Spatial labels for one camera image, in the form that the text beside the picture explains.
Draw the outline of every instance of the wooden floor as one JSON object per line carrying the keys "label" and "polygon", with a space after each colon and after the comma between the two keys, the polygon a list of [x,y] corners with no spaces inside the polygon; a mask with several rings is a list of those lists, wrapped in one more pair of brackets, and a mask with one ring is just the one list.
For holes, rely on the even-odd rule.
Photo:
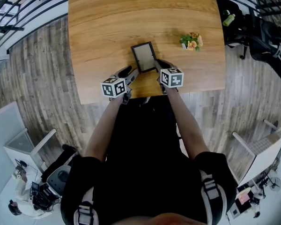
{"label": "wooden floor", "polygon": [[[269,134],[262,120],[281,125],[281,80],[267,65],[242,48],[226,47],[226,89],[182,94],[198,121],[211,151],[226,154],[238,177],[251,160],[235,139],[246,141]],[[45,147],[52,162],[67,143],[82,152],[108,102],[80,105],[69,50],[67,17],[39,29],[16,44],[0,66],[0,107],[17,101],[25,126],[37,144],[52,128],[56,141]]]}

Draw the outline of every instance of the wooden table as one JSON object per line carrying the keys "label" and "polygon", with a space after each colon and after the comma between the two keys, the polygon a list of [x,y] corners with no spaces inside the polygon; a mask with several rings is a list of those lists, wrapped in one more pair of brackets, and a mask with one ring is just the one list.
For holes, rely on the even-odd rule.
{"label": "wooden table", "polygon": [[[69,0],[69,37],[81,104],[106,100],[100,82],[136,64],[131,46],[151,41],[157,58],[185,73],[180,92],[225,87],[225,49],[216,0]],[[180,36],[198,32],[200,52],[183,50]],[[130,85],[133,98],[161,95],[155,71]]]}

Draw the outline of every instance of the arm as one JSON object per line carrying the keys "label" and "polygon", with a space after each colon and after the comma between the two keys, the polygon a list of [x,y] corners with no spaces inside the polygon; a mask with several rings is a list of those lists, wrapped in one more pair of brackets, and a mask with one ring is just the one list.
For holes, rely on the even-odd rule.
{"label": "arm", "polygon": [[23,199],[24,193],[25,193],[25,188],[26,188],[26,183],[27,183],[27,177],[25,173],[21,173],[21,179],[18,182],[17,187],[15,188],[15,197],[18,198],[19,200]]}
{"label": "arm", "polygon": [[188,157],[194,159],[198,154],[209,151],[197,121],[186,107],[177,90],[166,87],[165,89],[175,114]]}
{"label": "arm", "polygon": [[106,151],[111,140],[114,123],[122,102],[123,96],[110,101],[89,139],[88,147],[84,154],[85,157],[94,157],[98,158],[101,162],[105,161]]}

